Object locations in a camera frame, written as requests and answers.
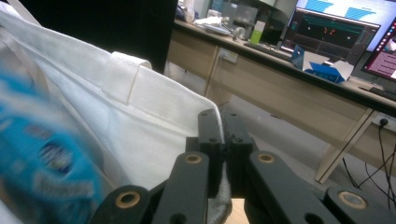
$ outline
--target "computer monitor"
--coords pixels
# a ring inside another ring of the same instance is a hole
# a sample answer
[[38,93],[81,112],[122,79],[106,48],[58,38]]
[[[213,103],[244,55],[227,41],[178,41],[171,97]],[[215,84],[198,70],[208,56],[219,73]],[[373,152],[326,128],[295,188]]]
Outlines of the computer monitor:
[[298,0],[297,7],[381,25],[367,50],[373,51],[396,16],[395,0]]
[[265,21],[260,43],[277,48],[280,47],[278,44],[281,41],[284,28],[289,21],[288,16],[280,10],[272,10],[265,20],[261,18],[259,18],[259,20]]
[[396,17],[381,36],[362,71],[396,82]]
[[295,45],[306,51],[351,65],[361,58],[380,25],[354,21],[297,7],[290,19],[281,49],[293,52]]

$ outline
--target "white bag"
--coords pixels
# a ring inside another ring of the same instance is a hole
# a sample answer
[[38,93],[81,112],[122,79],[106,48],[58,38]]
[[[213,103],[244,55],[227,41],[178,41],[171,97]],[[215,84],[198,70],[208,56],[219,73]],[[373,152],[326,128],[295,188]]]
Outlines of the white bag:
[[[0,30],[3,44],[24,62],[33,82],[95,139],[103,153],[100,168],[115,187],[152,189],[168,178],[186,137],[198,135],[197,117],[204,110],[215,110],[223,138],[217,106],[152,71],[148,61],[110,54],[43,28],[27,10],[19,12],[33,23],[6,4],[0,3],[0,9],[0,29],[7,31],[4,35]],[[209,203],[208,223],[222,220],[230,202],[225,166],[221,183],[225,190],[216,203]]]

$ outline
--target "white wall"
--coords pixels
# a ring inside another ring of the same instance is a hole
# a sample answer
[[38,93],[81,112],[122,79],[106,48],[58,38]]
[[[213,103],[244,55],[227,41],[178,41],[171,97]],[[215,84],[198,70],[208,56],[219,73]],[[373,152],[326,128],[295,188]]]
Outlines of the white wall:
[[199,17],[206,18],[207,10],[210,8],[209,6],[210,0],[194,0],[194,10],[199,13]]
[[274,6],[274,2],[275,2],[276,0],[259,0],[259,1],[264,2],[264,3],[266,3],[267,5],[270,5],[271,7],[273,7],[273,6]]
[[274,7],[283,11],[289,18],[298,0],[276,0]]

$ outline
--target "plastic wrapper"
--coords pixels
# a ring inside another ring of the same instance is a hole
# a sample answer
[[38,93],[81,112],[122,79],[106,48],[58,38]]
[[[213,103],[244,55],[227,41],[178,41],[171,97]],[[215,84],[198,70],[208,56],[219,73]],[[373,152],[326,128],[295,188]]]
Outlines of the plastic wrapper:
[[0,73],[0,199],[23,223],[88,223],[105,179],[71,119],[31,87]]

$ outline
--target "white fabric bag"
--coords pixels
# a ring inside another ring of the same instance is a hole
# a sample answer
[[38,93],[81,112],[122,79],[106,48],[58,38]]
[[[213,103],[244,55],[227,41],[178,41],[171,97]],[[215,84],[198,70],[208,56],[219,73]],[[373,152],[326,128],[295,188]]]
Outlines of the white fabric bag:
[[110,54],[4,11],[0,25],[44,73],[49,95],[120,163],[124,174],[112,172],[104,157],[105,174],[116,185],[152,189],[163,182],[186,137],[197,136],[203,110],[216,111],[222,136],[216,105],[152,71],[148,61]]

